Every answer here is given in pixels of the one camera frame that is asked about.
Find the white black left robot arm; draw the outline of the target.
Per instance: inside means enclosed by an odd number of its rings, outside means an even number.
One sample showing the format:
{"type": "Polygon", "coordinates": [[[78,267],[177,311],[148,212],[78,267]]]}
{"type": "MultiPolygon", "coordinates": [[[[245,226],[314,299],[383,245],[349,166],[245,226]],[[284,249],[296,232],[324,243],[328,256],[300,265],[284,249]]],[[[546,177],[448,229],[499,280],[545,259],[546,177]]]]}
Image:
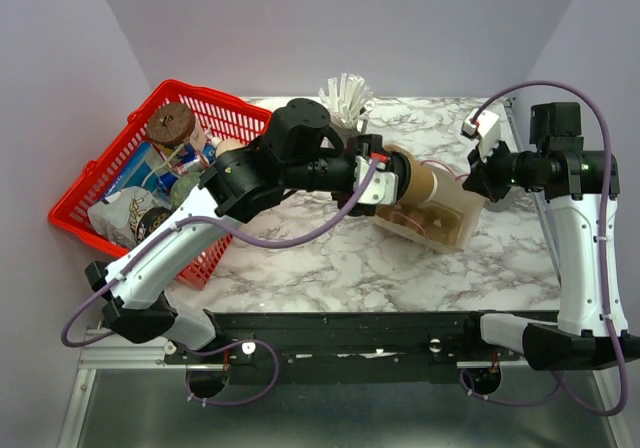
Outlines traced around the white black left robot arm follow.
{"type": "Polygon", "coordinates": [[[275,110],[262,135],[217,155],[184,202],[130,254],[107,265],[100,290],[106,328],[132,343],[164,336],[187,347],[201,363],[222,348],[203,311],[172,304],[169,283],[197,255],[231,234],[270,249],[305,244],[348,214],[371,216],[409,191],[414,170],[407,154],[387,149],[379,135],[343,142],[320,103],[296,98],[275,110]],[[291,191],[327,192],[340,210],[324,226],[292,240],[266,241],[241,233],[241,225],[278,206],[291,191]]]}

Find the brown paper coffee cup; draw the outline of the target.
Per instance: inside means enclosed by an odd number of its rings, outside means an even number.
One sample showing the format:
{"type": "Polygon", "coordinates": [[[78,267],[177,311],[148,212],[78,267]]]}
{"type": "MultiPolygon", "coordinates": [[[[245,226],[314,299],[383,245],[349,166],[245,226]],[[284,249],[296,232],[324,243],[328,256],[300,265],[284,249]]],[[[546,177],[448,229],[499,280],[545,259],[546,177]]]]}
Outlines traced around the brown paper coffee cup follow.
{"type": "Polygon", "coordinates": [[[399,198],[401,205],[420,205],[430,200],[437,192],[438,181],[434,171],[416,160],[404,149],[400,152],[408,161],[408,185],[399,198]]]}

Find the pink beige paper bag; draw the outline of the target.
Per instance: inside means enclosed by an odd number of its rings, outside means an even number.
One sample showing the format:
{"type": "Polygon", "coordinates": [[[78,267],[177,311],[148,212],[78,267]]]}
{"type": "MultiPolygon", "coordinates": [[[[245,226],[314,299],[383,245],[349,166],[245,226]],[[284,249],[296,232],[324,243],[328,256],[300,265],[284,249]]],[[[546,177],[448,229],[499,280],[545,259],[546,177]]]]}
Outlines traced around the pink beige paper bag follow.
{"type": "Polygon", "coordinates": [[[371,221],[440,253],[464,251],[479,223],[485,198],[464,190],[446,164],[419,161],[398,145],[386,148],[408,157],[411,181],[401,200],[393,206],[378,206],[371,221]]]}

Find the single brown cup carrier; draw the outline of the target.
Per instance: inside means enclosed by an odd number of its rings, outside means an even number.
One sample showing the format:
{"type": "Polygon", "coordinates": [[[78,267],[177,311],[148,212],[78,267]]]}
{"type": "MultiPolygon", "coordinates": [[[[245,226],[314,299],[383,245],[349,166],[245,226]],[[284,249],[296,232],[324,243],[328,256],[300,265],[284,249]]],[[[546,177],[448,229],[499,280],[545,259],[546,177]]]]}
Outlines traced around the single brown cup carrier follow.
{"type": "Polygon", "coordinates": [[[426,240],[445,245],[455,243],[460,229],[460,221],[456,214],[436,205],[396,209],[392,219],[426,240]]]}

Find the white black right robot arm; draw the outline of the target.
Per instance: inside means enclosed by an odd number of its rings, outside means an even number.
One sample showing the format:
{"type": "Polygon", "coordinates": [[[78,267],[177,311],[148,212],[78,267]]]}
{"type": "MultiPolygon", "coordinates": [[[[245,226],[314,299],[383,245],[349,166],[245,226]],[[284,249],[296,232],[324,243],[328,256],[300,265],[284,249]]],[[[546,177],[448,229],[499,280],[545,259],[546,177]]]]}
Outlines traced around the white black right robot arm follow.
{"type": "Polygon", "coordinates": [[[480,360],[496,346],[508,348],[537,371],[602,370],[637,360],[639,339],[628,332],[615,271],[617,166],[605,161],[604,152],[584,149],[579,104],[532,107],[529,141],[535,151],[511,151],[498,116],[488,110],[469,115],[461,133],[477,143],[468,155],[465,190],[491,202],[514,187],[544,194],[561,287],[556,322],[483,314],[479,325],[461,333],[462,352],[480,360]]]}

